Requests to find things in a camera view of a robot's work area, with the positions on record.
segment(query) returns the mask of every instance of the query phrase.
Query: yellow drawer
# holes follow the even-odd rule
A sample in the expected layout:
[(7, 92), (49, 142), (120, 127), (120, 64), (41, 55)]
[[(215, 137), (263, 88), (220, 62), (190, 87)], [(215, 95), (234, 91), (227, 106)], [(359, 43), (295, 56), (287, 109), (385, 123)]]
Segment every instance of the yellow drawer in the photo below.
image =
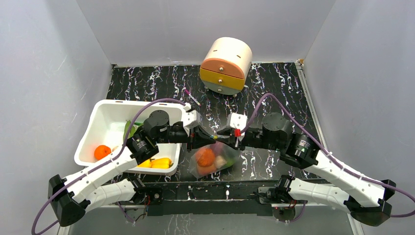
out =
[(200, 79), (202, 81), (214, 83), (224, 87), (229, 87), (239, 91), (241, 91), (245, 85), (245, 79), (243, 78), (236, 78), (202, 68), (200, 68)]

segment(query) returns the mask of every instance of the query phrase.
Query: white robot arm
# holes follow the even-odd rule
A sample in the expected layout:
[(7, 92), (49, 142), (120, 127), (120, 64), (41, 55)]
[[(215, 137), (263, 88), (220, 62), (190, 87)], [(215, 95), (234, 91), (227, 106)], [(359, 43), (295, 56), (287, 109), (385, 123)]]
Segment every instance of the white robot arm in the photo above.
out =
[[(157, 143), (169, 142), (187, 143), (188, 150), (216, 141), (241, 150), (245, 147), (278, 150), (280, 159), (287, 164), (319, 175), (336, 187), (283, 176), (277, 187), (262, 193), (261, 197), (269, 202), (313, 201), (343, 210), (372, 226), (378, 226), (390, 217), (392, 207), (386, 201), (394, 194), (393, 190), (363, 181), (364, 175), (360, 172), (353, 170), (361, 176), (356, 178), (336, 167), (307, 136), (293, 133), (291, 122), (280, 114), (268, 114), (262, 121), (262, 128), (247, 128), (246, 132), (241, 133), (240, 130), (247, 125), (247, 117), (232, 113), (228, 116), (227, 126), (218, 132), (218, 135), (227, 138), (214, 140), (200, 127), (200, 115), (196, 111), (188, 110), (186, 122), (171, 126), (166, 112), (155, 112), (127, 140), (126, 146), (80, 172), (63, 179), (59, 175), (50, 179), (49, 197), (53, 199), (51, 205), (61, 226), (75, 223), (86, 212), (102, 205), (142, 200), (145, 197), (142, 187), (134, 180), (103, 184), (157, 154)], [(131, 156), (121, 154), (125, 147), (133, 153)], [(395, 186), (390, 180), (382, 182)]]

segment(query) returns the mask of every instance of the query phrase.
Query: white plastic bin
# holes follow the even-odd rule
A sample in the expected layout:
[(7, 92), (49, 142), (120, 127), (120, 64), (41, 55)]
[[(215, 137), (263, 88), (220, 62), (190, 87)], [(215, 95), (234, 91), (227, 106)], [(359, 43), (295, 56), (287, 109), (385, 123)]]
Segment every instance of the white plastic bin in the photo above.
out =
[[(98, 102), (92, 111), (88, 128), (75, 152), (75, 162), (82, 166), (92, 165), (97, 161), (93, 153), (102, 144), (111, 149), (116, 146), (121, 147), (124, 139), (125, 123), (132, 120), (136, 113), (148, 103), (125, 100), (101, 100)], [(180, 104), (157, 103), (144, 110), (136, 122), (143, 123), (155, 110), (166, 111), (170, 117), (170, 125), (181, 121), (185, 114), (183, 106)], [(127, 172), (153, 175), (173, 175), (176, 173), (182, 144), (165, 143), (158, 144), (158, 146), (159, 153), (153, 156), (152, 159), (170, 158), (173, 165), (169, 169), (135, 167)], [(128, 148), (125, 148), (122, 155), (130, 156), (131, 152)]]

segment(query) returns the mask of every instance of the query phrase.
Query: clear plastic bag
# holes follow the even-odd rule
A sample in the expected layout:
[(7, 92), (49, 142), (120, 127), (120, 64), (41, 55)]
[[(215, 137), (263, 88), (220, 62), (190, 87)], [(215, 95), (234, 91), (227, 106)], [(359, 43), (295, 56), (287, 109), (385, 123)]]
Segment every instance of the clear plastic bag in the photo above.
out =
[(199, 179), (226, 169), (236, 162), (240, 152), (221, 142), (204, 146), (191, 157), (189, 171)]

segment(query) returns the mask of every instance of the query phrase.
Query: black marble surface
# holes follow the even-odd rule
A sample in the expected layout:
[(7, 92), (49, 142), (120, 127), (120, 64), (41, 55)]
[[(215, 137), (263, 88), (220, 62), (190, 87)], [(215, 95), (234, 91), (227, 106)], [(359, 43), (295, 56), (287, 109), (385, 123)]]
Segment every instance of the black marble surface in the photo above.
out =
[[(226, 124), (229, 113), (238, 112), (250, 117), (259, 98), (264, 93), (273, 93), (286, 105), (294, 118), (317, 137), (294, 63), (252, 64), (245, 88), (237, 97), (205, 89), (199, 78), (199, 67), (187, 65), (114, 68), (107, 99), (152, 101), (175, 98), (189, 102), (202, 115), (202, 126), (213, 134)], [(184, 93), (184, 89), (188, 89), (202, 106), (197, 106)], [(262, 103), (252, 127), (260, 126), (262, 118), (269, 112), (282, 113), (271, 98)], [(247, 148), (232, 167), (197, 180), (188, 172), (189, 159), (193, 153), (187, 153), (185, 145), (182, 146), (179, 166), (172, 176), (140, 175), (140, 178), (144, 182), (277, 180), (283, 174), (317, 178), (281, 162), (278, 152)]]

